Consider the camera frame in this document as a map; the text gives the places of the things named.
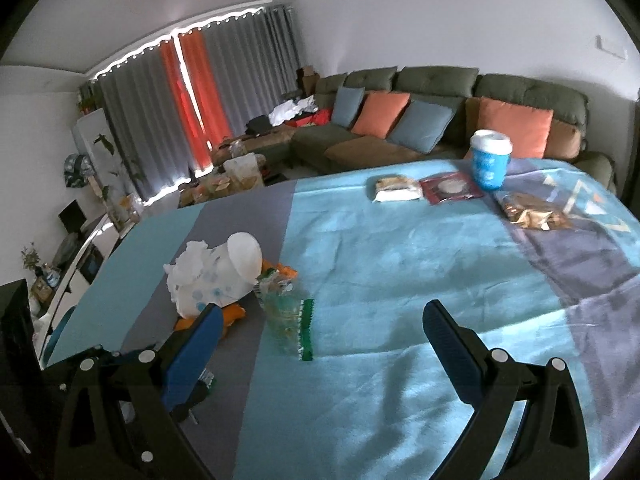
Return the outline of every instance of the wall switch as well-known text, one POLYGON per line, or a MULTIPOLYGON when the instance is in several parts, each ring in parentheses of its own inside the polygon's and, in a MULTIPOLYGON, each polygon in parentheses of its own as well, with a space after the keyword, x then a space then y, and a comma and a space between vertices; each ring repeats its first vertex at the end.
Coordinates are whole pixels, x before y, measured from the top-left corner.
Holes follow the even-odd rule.
POLYGON ((596 42, 598 48, 603 51, 611 54, 612 56, 619 57, 620 59, 624 59, 626 61, 626 48, 620 44, 617 44, 611 40, 607 40, 602 36, 596 37, 596 42))

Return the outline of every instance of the red package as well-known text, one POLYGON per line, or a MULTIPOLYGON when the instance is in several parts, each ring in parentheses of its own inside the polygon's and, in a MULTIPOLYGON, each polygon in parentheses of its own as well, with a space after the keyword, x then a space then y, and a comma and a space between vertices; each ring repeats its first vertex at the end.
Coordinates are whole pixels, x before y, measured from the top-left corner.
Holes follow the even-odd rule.
POLYGON ((318 110, 315 114, 309 115, 303 119, 292 119, 289 121, 284 121, 287 126, 293 126, 294 128, 299 128, 300 126, 307 126, 308 124, 314 124, 315 126, 322 126, 323 124, 328 124, 331 120, 331 108, 323 108, 322 110, 318 110))
POLYGON ((424 178, 420 181, 422 194, 433 205, 447 200, 480 198, 484 193, 466 173, 454 171, 424 178))
POLYGON ((322 110, 318 110, 314 115, 314 124, 316 126, 322 126, 323 124, 328 124, 331 120, 331 108, 323 108, 322 110))

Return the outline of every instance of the blue gripper pad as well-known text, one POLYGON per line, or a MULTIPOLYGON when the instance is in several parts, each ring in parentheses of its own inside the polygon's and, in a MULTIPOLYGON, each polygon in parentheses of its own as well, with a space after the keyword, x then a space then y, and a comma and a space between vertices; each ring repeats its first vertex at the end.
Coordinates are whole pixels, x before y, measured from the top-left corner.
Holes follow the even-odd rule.
POLYGON ((438 300, 424 307, 422 328, 460 400, 478 409, 486 373, 481 355, 487 348, 475 332, 459 327, 438 300))
POLYGON ((200 374, 216 349, 222 336, 223 326, 222 310, 215 307, 206 315, 171 362, 162 378, 164 388, 161 393, 162 403, 168 412, 189 399, 200 374))

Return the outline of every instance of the ceiling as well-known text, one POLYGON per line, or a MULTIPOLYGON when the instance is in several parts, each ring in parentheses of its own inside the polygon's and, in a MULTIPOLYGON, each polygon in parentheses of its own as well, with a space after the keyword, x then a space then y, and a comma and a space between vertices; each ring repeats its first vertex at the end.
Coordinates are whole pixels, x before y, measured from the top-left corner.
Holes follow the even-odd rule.
POLYGON ((251 1, 40 0, 1 62, 84 73, 168 24, 251 1))

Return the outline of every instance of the blue pillow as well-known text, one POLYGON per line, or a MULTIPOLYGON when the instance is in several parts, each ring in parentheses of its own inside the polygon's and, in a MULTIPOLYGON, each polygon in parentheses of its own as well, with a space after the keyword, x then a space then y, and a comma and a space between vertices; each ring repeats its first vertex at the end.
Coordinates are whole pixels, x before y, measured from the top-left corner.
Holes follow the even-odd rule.
POLYGON ((439 142, 455 111, 423 101, 411 101, 398 125, 386 138, 415 152, 429 153, 439 142))
POLYGON ((364 88, 347 88, 346 86, 338 88, 331 122, 343 128, 351 128, 363 98, 364 88))

